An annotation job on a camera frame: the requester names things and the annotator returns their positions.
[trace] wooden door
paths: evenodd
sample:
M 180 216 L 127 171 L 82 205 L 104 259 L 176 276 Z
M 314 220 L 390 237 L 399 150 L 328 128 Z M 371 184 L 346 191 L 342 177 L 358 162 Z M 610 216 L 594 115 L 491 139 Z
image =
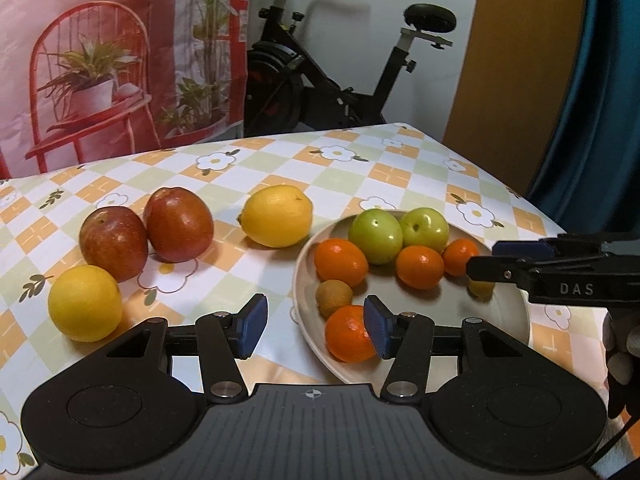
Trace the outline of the wooden door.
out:
M 444 144 L 526 192 L 572 76 L 584 0 L 477 0 Z

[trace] blue curtain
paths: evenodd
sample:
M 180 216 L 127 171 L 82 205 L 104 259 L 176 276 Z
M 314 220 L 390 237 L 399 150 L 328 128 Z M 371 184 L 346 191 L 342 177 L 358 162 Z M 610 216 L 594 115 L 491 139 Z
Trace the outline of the blue curtain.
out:
M 640 0 L 586 0 L 574 76 L 527 199 L 568 232 L 640 232 Z

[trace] checkered tablecloth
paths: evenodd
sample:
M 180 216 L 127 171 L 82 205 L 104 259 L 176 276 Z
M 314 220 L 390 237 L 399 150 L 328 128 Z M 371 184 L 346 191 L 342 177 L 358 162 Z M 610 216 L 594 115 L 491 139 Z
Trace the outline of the checkered tablecloth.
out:
M 183 324 L 216 310 L 236 312 L 261 292 L 269 300 L 269 322 L 254 357 L 239 364 L 249 386 L 335 381 L 290 316 L 299 248 L 252 248 L 236 222 L 249 195 L 281 183 L 299 187 L 313 201 L 314 231 L 364 208 L 430 206 L 489 246 L 504 238 L 535 239 L 560 232 L 500 181 L 405 124 L 198 144 L 4 181 L 0 436 L 5 449 L 0 449 L 0 479 L 21 477 L 33 463 L 18 431 L 26 397 L 95 348 L 70 342 L 47 317 L 51 283 L 82 262 L 82 221 L 109 204 L 140 213 L 149 195 L 162 186 L 185 187 L 207 203 L 216 221 L 216 248 L 197 261 L 177 264 L 168 274 L 166 269 L 159 272 L 159 263 L 150 258 L 137 279 L 120 284 L 125 316 L 118 332 L 151 316 Z M 604 395 L 604 314 L 531 305 L 530 316 L 534 348 Z M 176 363 L 175 370 L 192 389 L 200 387 L 194 358 Z

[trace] floral tablecloth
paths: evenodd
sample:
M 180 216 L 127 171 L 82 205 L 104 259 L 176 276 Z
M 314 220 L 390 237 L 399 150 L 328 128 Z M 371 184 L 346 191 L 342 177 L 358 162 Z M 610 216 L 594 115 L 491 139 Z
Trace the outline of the floral tablecloth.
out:
M 495 240 L 555 236 L 560 229 L 500 181 L 406 124 L 295 133 L 198 144 L 92 162 L 0 186 L 0 479 L 33 464 L 19 428 L 29 393 L 95 348 L 62 337 L 47 317 L 56 278 L 82 261 L 78 232 L 95 208 L 140 213 L 162 186 L 182 186 L 207 203 L 216 249 L 168 266 L 152 257 L 120 284 L 121 333 L 152 316 L 192 323 L 238 311 L 254 293 L 269 300 L 269 322 L 255 355 L 239 363 L 256 382 L 334 382 L 291 317 L 297 251 L 259 250 L 236 217 L 249 195 L 273 184 L 299 187 L 314 203 L 314 230 L 362 209 L 430 206 L 491 246 Z M 531 305 L 536 350 L 605 395 L 599 310 Z M 195 358 L 177 358 L 175 375 L 202 390 Z

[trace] red apple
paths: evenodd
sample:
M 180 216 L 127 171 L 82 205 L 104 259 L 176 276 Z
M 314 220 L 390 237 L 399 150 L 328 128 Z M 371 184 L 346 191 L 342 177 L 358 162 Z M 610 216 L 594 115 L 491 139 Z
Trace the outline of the red apple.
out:
M 135 278 L 146 264 L 145 226 L 128 207 L 96 209 L 82 222 L 79 242 L 85 261 L 103 268 L 117 282 Z
M 167 262 L 197 258 L 213 240 L 211 211 L 183 187 L 158 189 L 149 197 L 143 219 L 151 245 Z

